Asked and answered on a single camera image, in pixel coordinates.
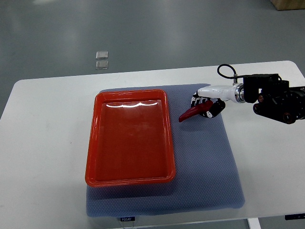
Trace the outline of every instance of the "red plastic tray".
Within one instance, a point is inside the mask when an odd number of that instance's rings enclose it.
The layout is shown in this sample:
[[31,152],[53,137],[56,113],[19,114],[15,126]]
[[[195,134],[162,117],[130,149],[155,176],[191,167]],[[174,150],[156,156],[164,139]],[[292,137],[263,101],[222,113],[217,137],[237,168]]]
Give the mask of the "red plastic tray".
[[95,98],[85,180],[91,187],[164,183],[176,174],[166,93]]

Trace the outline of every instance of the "concrete floor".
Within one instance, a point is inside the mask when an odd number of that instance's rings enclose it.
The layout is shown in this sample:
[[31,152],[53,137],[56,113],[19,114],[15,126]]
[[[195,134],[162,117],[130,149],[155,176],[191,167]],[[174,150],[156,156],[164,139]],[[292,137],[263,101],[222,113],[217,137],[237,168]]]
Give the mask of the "concrete floor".
[[[109,52],[107,70],[95,69],[100,50]],[[0,115],[21,79],[281,60],[305,75],[305,10],[277,11],[269,0],[0,1]],[[303,219],[283,216],[260,222],[305,228]]]

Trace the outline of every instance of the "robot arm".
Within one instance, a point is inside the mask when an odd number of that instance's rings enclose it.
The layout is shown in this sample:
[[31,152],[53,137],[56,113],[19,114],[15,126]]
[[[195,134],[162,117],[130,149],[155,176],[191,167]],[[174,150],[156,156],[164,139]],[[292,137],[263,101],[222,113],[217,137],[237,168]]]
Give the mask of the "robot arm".
[[[224,76],[219,72],[222,66],[230,67],[233,77]],[[255,103],[253,111],[257,115],[292,124],[305,118],[305,87],[289,87],[289,82],[282,80],[278,74],[253,74],[238,76],[235,69],[222,64],[218,74],[227,79],[234,79],[233,86],[207,86],[200,88],[192,96],[191,108],[179,117],[179,122],[201,115],[207,118],[216,117],[224,108],[225,102]]]

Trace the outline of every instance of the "small clear object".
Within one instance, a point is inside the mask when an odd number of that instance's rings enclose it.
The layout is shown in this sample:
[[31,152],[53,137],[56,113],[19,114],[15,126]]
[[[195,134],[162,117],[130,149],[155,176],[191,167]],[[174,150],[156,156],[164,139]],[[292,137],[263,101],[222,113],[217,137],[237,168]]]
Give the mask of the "small clear object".
[[97,61],[96,62],[96,69],[107,69],[108,68],[108,61]]
[[108,51],[98,51],[96,52],[96,59],[107,59],[108,58]]

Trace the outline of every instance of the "mat label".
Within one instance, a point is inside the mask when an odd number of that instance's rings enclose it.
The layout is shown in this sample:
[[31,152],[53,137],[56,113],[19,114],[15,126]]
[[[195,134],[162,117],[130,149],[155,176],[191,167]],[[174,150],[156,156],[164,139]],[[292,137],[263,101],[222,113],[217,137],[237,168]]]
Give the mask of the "mat label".
[[121,222],[127,222],[127,221],[135,221],[135,217],[132,216],[132,217],[121,218]]

